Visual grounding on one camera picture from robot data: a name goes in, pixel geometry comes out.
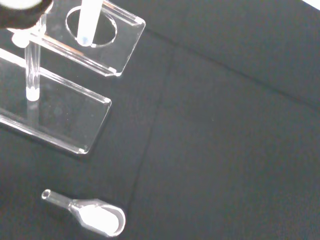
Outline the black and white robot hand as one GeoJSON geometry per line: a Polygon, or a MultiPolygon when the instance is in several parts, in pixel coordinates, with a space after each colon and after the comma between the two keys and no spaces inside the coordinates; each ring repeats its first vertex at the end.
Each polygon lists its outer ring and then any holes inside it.
{"type": "Polygon", "coordinates": [[[1,0],[0,28],[29,29],[52,3],[52,0],[1,0]]]}

